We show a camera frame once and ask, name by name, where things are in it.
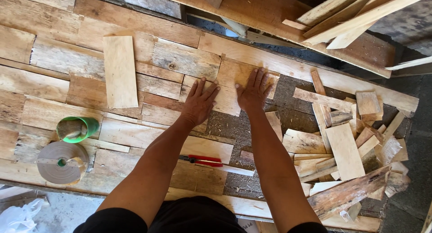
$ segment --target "white plastic bag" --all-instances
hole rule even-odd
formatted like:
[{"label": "white plastic bag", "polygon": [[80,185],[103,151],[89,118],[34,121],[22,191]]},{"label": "white plastic bag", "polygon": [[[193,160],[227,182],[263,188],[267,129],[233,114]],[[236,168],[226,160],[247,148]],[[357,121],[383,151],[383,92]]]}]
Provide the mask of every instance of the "white plastic bag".
[{"label": "white plastic bag", "polygon": [[36,227],[33,217],[41,210],[44,200],[37,198],[22,208],[11,206],[0,214],[0,233],[28,233]]}]

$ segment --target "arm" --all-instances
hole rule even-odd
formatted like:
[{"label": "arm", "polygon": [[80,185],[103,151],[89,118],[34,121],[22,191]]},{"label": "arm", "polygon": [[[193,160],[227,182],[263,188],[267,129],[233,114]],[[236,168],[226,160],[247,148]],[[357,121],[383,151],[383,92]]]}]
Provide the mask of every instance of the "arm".
[{"label": "arm", "polygon": [[305,222],[321,224],[303,193],[300,179],[285,147],[279,141],[264,113],[265,98],[272,86],[265,89],[268,73],[255,69],[246,88],[236,84],[238,104],[249,116],[252,150],[261,189],[274,223],[280,233],[288,232]]},{"label": "arm", "polygon": [[180,117],[146,149],[132,172],[105,198],[97,211],[125,208],[152,223],[169,188],[172,172],[181,148],[192,128],[203,123],[216,104],[219,92],[215,81],[202,94],[205,78],[196,81],[183,106]]}]

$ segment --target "hand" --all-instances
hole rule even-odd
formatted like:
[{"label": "hand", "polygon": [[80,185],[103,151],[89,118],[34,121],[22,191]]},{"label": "hand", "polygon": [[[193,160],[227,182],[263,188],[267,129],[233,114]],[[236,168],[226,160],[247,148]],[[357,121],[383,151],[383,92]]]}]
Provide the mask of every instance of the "hand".
[{"label": "hand", "polygon": [[266,89],[269,74],[264,74],[264,68],[254,69],[247,80],[246,88],[235,84],[237,89],[237,102],[246,113],[256,109],[263,109],[265,100],[273,88],[273,85]]},{"label": "hand", "polygon": [[190,121],[194,127],[202,124],[209,117],[213,106],[216,105],[214,100],[220,90],[217,83],[214,81],[203,93],[206,78],[202,78],[200,83],[195,81],[183,105],[180,117]]}]

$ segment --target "red utility knife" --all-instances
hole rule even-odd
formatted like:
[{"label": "red utility knife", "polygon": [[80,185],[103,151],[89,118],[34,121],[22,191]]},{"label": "red utility knife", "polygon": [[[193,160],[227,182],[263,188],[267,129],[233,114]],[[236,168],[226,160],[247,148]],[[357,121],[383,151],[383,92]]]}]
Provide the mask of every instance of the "red utility knife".
[{"label": "red utility knife", "polygon": [[190,163],[210,165],[212,167],[222,167],[222,161],[219,158],[212,158],[198,155],[180,155],[178,159],[187,160]]}]

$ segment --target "person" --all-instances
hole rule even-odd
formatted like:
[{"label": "person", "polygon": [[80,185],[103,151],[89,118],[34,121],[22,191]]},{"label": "person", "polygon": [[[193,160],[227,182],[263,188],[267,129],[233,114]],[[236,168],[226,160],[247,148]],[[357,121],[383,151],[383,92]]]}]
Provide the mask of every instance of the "person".
[{"label": "person", "polygon": [[[251,72],[246,87],[236,84],[238,104],[251,123],[252,150],[263,195],[279,233],[326,233],[308,203],[294,164],[264,113],[269,74]],[[146,149],[133,171],[74,233],[245,232],[235,215],[203,196],[164,201],[180,150],[192,128],[206,120],[220,87],[203,92],[205,78],[192,85],[175,123]]]}]

